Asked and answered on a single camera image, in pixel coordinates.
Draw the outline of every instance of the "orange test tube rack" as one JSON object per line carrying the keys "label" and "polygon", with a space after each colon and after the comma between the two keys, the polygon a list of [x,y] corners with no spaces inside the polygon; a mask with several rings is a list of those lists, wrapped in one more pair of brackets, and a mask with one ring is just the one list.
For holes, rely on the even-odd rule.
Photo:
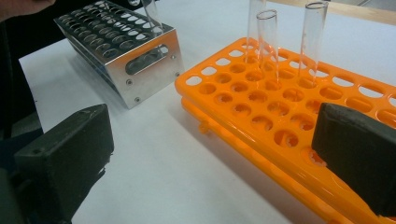
{"label": "orange test tube rack", "polygon": [[311,147],[321,103],[345,105],[396,128],[396,87],[320,62],[315,85],[300,55],[279,50],[279,82],[245,60],[236,40],[177,78],[183,107],[329,223],[396,223],[377,217]]}

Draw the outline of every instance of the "person's hand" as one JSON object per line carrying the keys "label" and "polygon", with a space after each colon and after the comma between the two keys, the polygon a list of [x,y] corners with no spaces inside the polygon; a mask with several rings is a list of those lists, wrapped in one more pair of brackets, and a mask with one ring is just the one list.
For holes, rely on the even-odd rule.
{"label": "person's hand", "polygon": [[52,6],[56,0],[0,0],[0,21],[30,15]]}

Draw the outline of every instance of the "white tabletop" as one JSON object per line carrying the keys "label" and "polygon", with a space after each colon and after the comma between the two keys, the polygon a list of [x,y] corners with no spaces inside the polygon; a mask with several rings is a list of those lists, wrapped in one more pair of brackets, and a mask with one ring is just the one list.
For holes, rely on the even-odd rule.
{"label": "white tabletop", "polygon": [[[162,0],[189,69],[247,35],[248,0]],[[274,3],[279,46],[299,51],[304,10]],[[321,60],[396,85],[396,28],[329,14]],[[180,105],[174,85],[128,110],[62,40],[20,59],[44,131],[106,103],[115,142],[106,174],[73,223],[320,223],[317,215]]]}

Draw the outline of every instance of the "test tube rack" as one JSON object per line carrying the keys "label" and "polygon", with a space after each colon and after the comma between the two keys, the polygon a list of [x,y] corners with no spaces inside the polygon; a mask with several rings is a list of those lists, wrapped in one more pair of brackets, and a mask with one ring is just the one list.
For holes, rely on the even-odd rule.
{"label": "test tube rack", "polygon": [[176,80],[200,132],[218,135],[329,223],[395,223],[394,217],[377,217],[326,168],[311,142],[324,102],[396,128],[396,88],[323,62],[312,85],[312,76],[298,76],[300,55],[286,49],[279,50],[276,81],[257,61],[246,60],[245,51],[241,38]]}
{"label": "test tube rack", "polygon": [[55,19],[75,51],[133,108],[184,72],[176,29],[98,1]]}

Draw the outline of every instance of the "glass test tube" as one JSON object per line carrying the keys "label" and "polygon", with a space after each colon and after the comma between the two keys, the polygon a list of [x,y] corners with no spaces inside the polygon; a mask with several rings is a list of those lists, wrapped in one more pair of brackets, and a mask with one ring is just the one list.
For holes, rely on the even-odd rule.
{"label": "glass test tube", "polygon": [[247,21],[247,48],[246,48],[246,59],[253,58],[257,60],[257,54],[255,52],[258,44],[255,40],[257,38],[257,14],[265,10],[266,0],[250,0],[249,12]]}
{"label": "glass test tube", "polygon": [[265,76],[275,77],[278,83],[276,10],[264,10],[259,12],[256,18],[259,31],[259,67]]}
{"label": "glass test tube", "polygon": [[317,1],[305,5],[304,28],[301,42],[299,77],[303,69],[313,76],[313,85],[318,71],[321,40],[329,3]]}
{"label": "glass test tube", "polygon": [[155,35],[163,34],[163,24],[161,23],[160,16],[158,15],[155,0],[141,0],[143,7],[148,17],[148,22],[151,26],[151,32]]}

